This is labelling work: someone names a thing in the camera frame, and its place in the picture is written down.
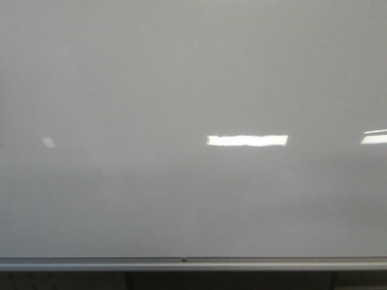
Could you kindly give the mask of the white whiteboard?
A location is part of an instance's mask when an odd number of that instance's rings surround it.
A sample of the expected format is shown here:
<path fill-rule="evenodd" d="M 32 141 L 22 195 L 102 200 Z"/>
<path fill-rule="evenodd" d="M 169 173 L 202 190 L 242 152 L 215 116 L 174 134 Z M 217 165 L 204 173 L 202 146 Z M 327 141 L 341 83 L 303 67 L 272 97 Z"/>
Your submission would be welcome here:
<path fill-rule="evenodd" d="M 385 127 L 385 1 L 2 1 L 1 256 L 385 256 Z"/>

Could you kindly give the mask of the aluminium whiteboard tray rail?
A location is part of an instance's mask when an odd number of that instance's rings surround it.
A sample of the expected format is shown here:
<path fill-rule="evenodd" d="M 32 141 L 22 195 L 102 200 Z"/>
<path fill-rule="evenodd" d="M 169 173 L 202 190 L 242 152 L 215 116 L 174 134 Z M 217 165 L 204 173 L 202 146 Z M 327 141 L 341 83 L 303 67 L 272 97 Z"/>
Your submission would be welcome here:
<path fill-rule="evenodd" d="M 385 271 L 370 257 L 2 257 L 1 271 Z"/>

